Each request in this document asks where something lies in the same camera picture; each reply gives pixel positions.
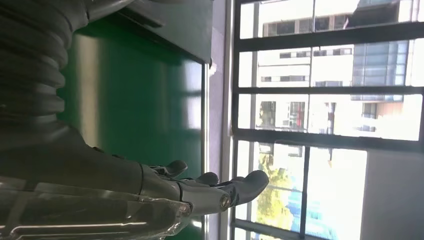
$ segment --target robotic hand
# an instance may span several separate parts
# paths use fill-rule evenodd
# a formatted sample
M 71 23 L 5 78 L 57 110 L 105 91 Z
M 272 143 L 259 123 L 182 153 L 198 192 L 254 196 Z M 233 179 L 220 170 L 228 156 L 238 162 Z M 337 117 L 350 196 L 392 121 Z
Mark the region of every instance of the robotic hand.
M 220 213 L 230 207 L 248 203 L 269 183 L 268 176 L 260 170 L 218 184 L 218 177 L 213 172 L 195 179 L 175 180 L 187 169 L 183 161 L 174 161 L 168 166 L 151 166 L 151 169 L 180 192 L 180 201 L 190 205 L 192 216 Z

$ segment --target tree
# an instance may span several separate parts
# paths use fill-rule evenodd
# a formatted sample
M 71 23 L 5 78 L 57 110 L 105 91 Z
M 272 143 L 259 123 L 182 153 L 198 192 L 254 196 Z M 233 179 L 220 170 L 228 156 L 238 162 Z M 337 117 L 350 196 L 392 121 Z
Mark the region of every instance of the tree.
M 274 156 L 269 153 L 259 155 L 259 169 L 269 177 L 269 184 L 282 188 L 291 188 L 290 176 L 285 169 L 272 170 Z M 289 203 L 289 193 L 267 187 L 257 199 L 256 221 L 261 224 L 290 230 L 293 215 L 286 207 Z

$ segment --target window frame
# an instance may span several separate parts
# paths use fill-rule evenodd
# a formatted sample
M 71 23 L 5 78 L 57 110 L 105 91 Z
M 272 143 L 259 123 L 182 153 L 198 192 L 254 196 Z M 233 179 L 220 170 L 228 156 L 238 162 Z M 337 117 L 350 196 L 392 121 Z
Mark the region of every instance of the window frame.
M 256 107 L 256 95 L 271 95 L 271 94 L 350 94 L 350 95 L 408 95 L 419 94 L 424 95 L 424 87 L 421 86 L 341 86 L 341 87 L 257 87 L 256 80 L 258 77 L 257 69 L 252 68 L 252 84 L 251 87 L 239 86 L 239 63 L 241 52 L 252 52 L 252 65 L 258 62 L 258 51 L 266 50 L 284 50 L 297 48 L 313 48 L 325 46 L 379 43 L 390 41 L 402 41 L 424 38 L 424 22 L 396 22 L 385 25 L 370 25 L 357 28 L 340 29 L 336 31 L 315 31 L 315 9 L 312 15 L 312 31 L 307 33 L 296 33 L 299 29 L 295 29 L 295 34 L 285 34 L 276 36 L 258 37 L 259 28 L 259 5 L 257 0 L 234 0 L 234 15 L 233 15 L 233 49 L 232 49 L 232 92 L 231 92 L 231 132 L 233 138 L 232 147 L 232 175 L 237 175 L 238 165 L 238 147 L 239 141 L 251 142 L 250 151 L 253 151 L 253 143 L 268 143 L 285 145 L 305 146 L 304 157 L 304 174 L 303 174 L 303 189 L 308 189 L 308 173 L 309 173 L 309 158 L 311 147 L 320 147 L 328 149 L 374 149 L 374 150 L 390 150 L 399 152 L 415 152 L 424 153 L 424 103 L 421 102 L 421 116 L 418 141 L 406 141 L 395 139 L 383 139 L 377 137 L 364 137 L 360 140 L 357 137 L 315 134 L 305 132 L 290 132 L 290 131 L 274 131 L 267 129 L 255 129 L 254 121 L 251 121 L 251 128 L 239 128 L 239 97 L 241 94 L 251 95 L 251 106 Z M 242 4 L 254 3 L 253 16 L 253 38 L 240 39 L 241 26 L 241 6 Z M 334 26 L 334 17 L 329 19 L 330 26 Z M 255 111 L 252 112 L 252 119 L 255 119 Z M 249 166 L 254 161 L 253 157 L 249 157 Z M 231 211 L 231 229 L 230 238 L 234 239 L 235 228 L 243 229 L 250 232 L 264 234 L 275 238 L 299 238 L 299 239 L 321 239 L 319 237 L 305 234 L 306 227 L 306 194 L 302 193 L 301 199 L 301 219 L 300 232 L 292 232 L 280 228 L 254 223 L 250 219 L 236 219 L 235 210 Z

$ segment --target window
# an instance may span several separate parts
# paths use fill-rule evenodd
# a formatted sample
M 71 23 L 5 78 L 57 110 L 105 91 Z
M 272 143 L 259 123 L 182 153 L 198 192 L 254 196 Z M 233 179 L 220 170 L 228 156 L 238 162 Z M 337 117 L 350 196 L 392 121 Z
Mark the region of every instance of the window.
M 259 143 L 259 153 L 261 153 L 261 154 L 274 154 L 274 144 L 272 144 L 272 143 Z
M 280 82 L 303 82 L 306 80 L 306 76 L 281 76 Z
M 352 54 L 351 48 L 338 48 L 338 49 L 333 49 L 332 51 L 333 56 L 351 55 L 351 54 Z
M 343 87 L 342 81 L 317 81 L 316 87 Z
M 317 17 L 315 20 L 315 31 L 325 31 L 330 29 L 330 17 Z
M 327 50 L 316 50 L 313 51 L 314 57 L 327 56 Z
M 311 51 L 298 51 L 296 52 L 296 58 L 306 58 L 311 56 Z
M 295 32 L 295 21 L 277 23 L 277 35 L 293 34 Z
M 377 103 L 364 103 L 362 107 L 362 118 L 365 120 L 365 123 L 360 127 L 360 130 L 375 132 L 376 126 L 373 125 L 372 120 L 377 119 Z
M 309 33 L 312 25 L 311 19 L 302 19 L 299 20 L 299 33 Z
M 260 103 L 259 125 L 261 128 L 273 129 L 276 125 L 276 102 L 263 101 Z
M 406 0 L 360 0 L 356 9 L 235 2 L 252 8 L 234 21 L 233 172 L 262 170 L 270 183 L 235 208 L 231 229 L 247 231 L 243 240 L 360 239 L 369 153 L 424 153 L 419 8 Z M 252 31 L 261 27 L 274 37 Z
M 334 16 L 334 29 L 344 29 L 348 17 L 346 15 Z
M 261 82 L 271 82 L 270 76 L 263 76 L 260 78 Z
M 292 54 L 290 52 L 284 52 L 279 54 L 280 59 L 289 59 L 292 57 Z

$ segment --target green panel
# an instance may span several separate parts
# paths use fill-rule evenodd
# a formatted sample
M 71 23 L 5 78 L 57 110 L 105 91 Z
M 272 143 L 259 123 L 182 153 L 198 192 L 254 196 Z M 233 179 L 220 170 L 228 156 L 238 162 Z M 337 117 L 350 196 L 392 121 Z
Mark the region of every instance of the green panel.
M 74 35 L 63 74 L 65 112 L 58 117 L 87 144 L 147 165 L 183 160 L 183 177 L 200 175 L 201 64 L 108 17 Z M 167 239 L 201 238 L 191 224 Z

